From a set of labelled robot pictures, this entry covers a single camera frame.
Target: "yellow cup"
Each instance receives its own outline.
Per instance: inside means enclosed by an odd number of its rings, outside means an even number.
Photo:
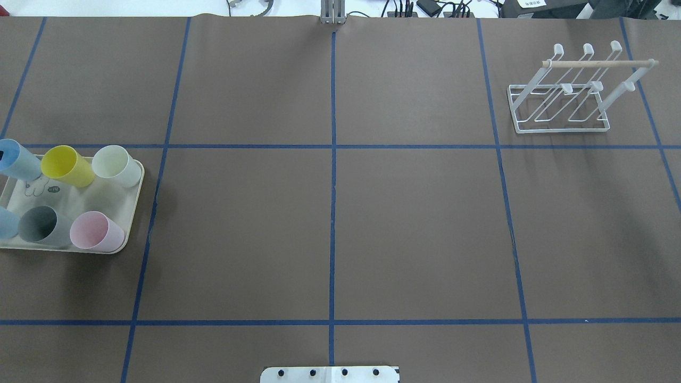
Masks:
[[[67,145],[51,148],[40,162],[40,170],[51,179],[75,187],[86,187],[95,180],[92,165]]]

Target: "black device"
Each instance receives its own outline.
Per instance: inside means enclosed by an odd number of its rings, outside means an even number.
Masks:
[[[423,12],[430,17],[437,15],[442,10],[440,5],[438,5],[438,3],[436,3],[434,0],[418,0],[416,5],[418,5],[419,8],[421,8],[421,10],[423,10]]]
[[[445,18],[475,18],[475,15],[469,10],[467,12],[461,12],[459,14],[455,14],[453,12],[444,12]]]
[[[388,16],[388,17],[400,17],[400,12],[393,12],[393,11],[390,11],[390,12],[387,13],[387,16]],[[418,17],[418,16],[419,16],[419,15],[418,15],[417,13],[412,13],[411,16],[403,16],[403,18],[407,18],[407,17]]]
[[[546,5],[523,8],[516,0],[505,1],[501,6],[503,18],[576,18],[588,3],[594,12],[590,18],[653,18],[653,9],[661,0],[546,0]]]

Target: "beige tray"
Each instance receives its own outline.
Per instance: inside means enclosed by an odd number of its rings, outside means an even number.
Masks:
[[[92,157],[85,157],[85,159],[87,162],[92,162]],[[142,176],[140,182],[133,187],[121,187],[105,179],[95,177],[95,180],[89,186],[80,188],[42,175],[37,180],[28,183],[9,178],[0,195],[0,206],[19,216],[40,205],[50,206],[71,219],[77,218],[86,211],[101,211],[125,231],[123,246],[118,250],[104,253],[78,249],[73,245],[60,248],[48,247],[26,242],[19,236],[1,239],[0,249],[66,251],[90,254],[118,253],[125,247],[130,236],[130,228],[135,217],[137,201],[140,198],[144,180],[144,166],[138,160],[135,160],[135,163],[142,169]]]

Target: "blue tape line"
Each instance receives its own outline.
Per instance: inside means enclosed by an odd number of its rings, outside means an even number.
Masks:
[[[530,324],[622,324],[622,323],[681,323],[681,318],[548,318],[528,319]]]
[[[0,326],[130,326],[129,320],[0,320]]]
[[[171,149],[331,149],[327,144],[170,144]]]
[[[175,89],[173,90],[172,103],[170,104],[170,115],[168,116],[168,128],[165,131],[165,143],[163,145],[163,154],[161,155],[161,165],[159,167],[159,178],[156,181],[156,190],[154,193],[154,202],[151,208],[151,217],[149,219],[149,228],[146,233],[146,244],[144,246],[144,256],[142,257],[142,267],[140,268],[140,278],[137,284],[137,293],[135,295],[135,306],[132,313],[132,323],[130,324],[130,332],[128,334],[128,343],[125,350],[125,359],[123,360],[123,371],[121,372],[121,383],[125,383],[127,379],[128,366],[130,365],[130,356],[132,354],[132,345],[135,339],[135,327],[137,317],[140,312],[140,300],[142,298],[142,287],[144,286],[144,275],[146,272],[146,264],[149,259],[149,248],[151,246],[151,233],[154,228],[156,220],[156,212],[158,207],[159,190],[161,181],[163,180],[163,171],[165,169],[165,159],[168,155],[168,144],[170,143],[170,134],[172,133],[172,122],[175,114],[175,105],[177,103],[177,95],[180,90],[180,79],[182,78],[182,68],[185,62],[185,53],[187,51],[187,40],[189,39],[189,27],[191,26],[191,17],[187,18],[185,25],[185,38],[182,42],[182,52],[180,53],[180,63],[178,64],[177,77],[175,79]]]
[[[506,187],[506,175],[504,174],[504,165],[501,157],[501,145],[499,144],[499,134],[496,128],[496,115],[494,113],[494,102],[492,102],[492,87],[490,86],[490,74],[487,67],[487,57],[485,55],[485,42],[482,34],[482,24],[477,18],[477,35],[480,42],[480,55],[482,57],[482,67],[485,75],[485,87],[487,88],[487,101],[490,106],[490,118],[492,119],[492,132],[494,133],[494,144],[496,145],[496,161],[499,166],[499,176],[501,177],[501,190],[504,196],[504,207],[506,208],[506,221],[509,226],[509,233],[511,235],[511,244],[513,246],[513,261],[516,265],[516,284],[518,285],[518,298],[520,300],[520,313],[523,320],[523,329],[525,332],[525,346],[527,347],[527,360],[530,365],[530,376],[532,383],[537,383],[537,372],[535,370],[535,357],[532,351],[532,339],[530,338],[530,326],[527,322],[527,308],[525,305],[525,294],[522,287],[522,276],[520,274],[520,261],[518,260],[518,248],[516,246],[516,234],[513,231],[513,217],[511,216],[511,205],[509,204],[508,190]]]
[[[164,149],[164,144],[22,144],[26,148],[53,148],[69,145],[77,149],[99,149],[107,145],[120,145],[128,149]],[[603,150],[650,150],[659,145],[538,145],[501,144],[502,149],[603,149]],[[333,149],[332,144],[169,144],[169,149]],[[494,144],[337,144],[336,149],[496,149]],[[665,150],[678,150],[681,145],[662,145]]]
[[[630,149],[657,149],[655,145],[517,145],[502,144],[502,149],[607,149],[607,150],[630,150]]]
[[[491,144],[341,144],[338,149],[495,149]]]
[[[336,319],[336,32],[331,34],[331,220],[329,244],[329,366],[335,364]]]
[[[681,317],[529,318],[529,324],[679,323]],[[137,320],[136,326],[328,326],[326,319],[302,320]],[[524,324],[523,319],[336,319],[336,326],[494,326]],[[131,320],[0,320],[0,326],[130,326]]]
[[[337,326],[457,326],[523,324],[522,319],[337,319]]]
[[[328,326],[320,320],[138,320],[138,326]]]
[[[620,28],[622,29],[622,36],[624,38],[624,45],[627,47],[627,54],[629,60],[633,60],[633,55],[631,53],[631,47],[629,46],[629,37],[627,36],[627,28],[624,25],[624,19],[620,17]],[[650,106],[648,105],[648,99],[646,98],[646,92],[643,90],[643,85],[641,81],[637,81],[639,93],[641,93],[641,99],[643,100],[643,106],[648,114],[648,121],[650,122],[650,127],[652,128],[652,134],[655,137],[655,142],[657,142],[657,148],[660,150],[660,157],[662,157],[662,163],[665,166],[665,172],[667,172],[667,178],[669,179],[669,184],[671,185],[671,192],[674,195],[674,200],[676,201],[676,207],[679,212],[681,212],[681,198],[679,197],[679,191],[676,189],[676,182],[674,181],[674,176],[671,174],[671,169],[669,168],[669,163],[667,162],[667,156],[665,155],[665,150],[662,146],[662,140],[657,132],[657,126],[655,125],[655,120],[652,118],[652,112],[650,111]]]
[[[24,66],[24,72],[21,74],[21,79],[19,80],[19,85],[16,87],[16,92],[14,92],[14,98],[12,99],[12,105],[10,105],[10,111],[7,112],[7,119],[5,120],[5,125],[2,128],[2,133],[0,133],[0,138],[5,138],[5,135],[7,134],[7,129],[10,127],[10,120],[12,120],[12,115],[14,114],[14,108],[16,107],[16,102],[19,100],[19,95],[21,94],[21,89],[24,87],[24,81],[26,80],[26,76],[29,73],[29,68],[31,67],[31,63],[33,62],[33,56],[35,55],[35,51],[38,48],[38,43],[40,43],[40,37],[42,36],[42,32],[45,29],[45,23],[46,22],[47,22],[47,18],[43,17],[43,20],[40,23],[40,28],[38,29],[38,34],[35,36],[35,41],[33,42],[31,54],[29,55],[28,61],[26,61],[26,66]]]
[[[124,148],[128,149],[162,149],[163,144],[119,144],[119,143],[111,143],[111,144],[22,144],[26,148],[53,148],[58,145],[69,145],[72,148],[76,149],[100,149],[103,147],[106,147],[108,145],[118,145]]]

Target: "cup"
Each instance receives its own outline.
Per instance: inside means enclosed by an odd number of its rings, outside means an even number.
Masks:
[[[63,247],[71,244],[69,230],[73,221],[49,206],[37,206],[19,219],[19,236],[26,242]]]
[[[0,206],[0,239],[10,239],[19,230],[19,216]]]
[[[45,153],[40,168],[47,177],[75,187],[86,187],[95,180],[90,163],[67,145],[53,147]]]
[[[104,253],[118,250],[125,241],[123,229],[99,211],[79,215],[69,235],[78,249]]]
[[[21,181],[33,181],[40,177],[40,160],[20,143],[4,138],[0,140],[0,173]]]
[[[92,158],[92,170],[103,179],[111,180],[123,187],[137,185],[142,169],[125,148],[109,145],[101,148]]]

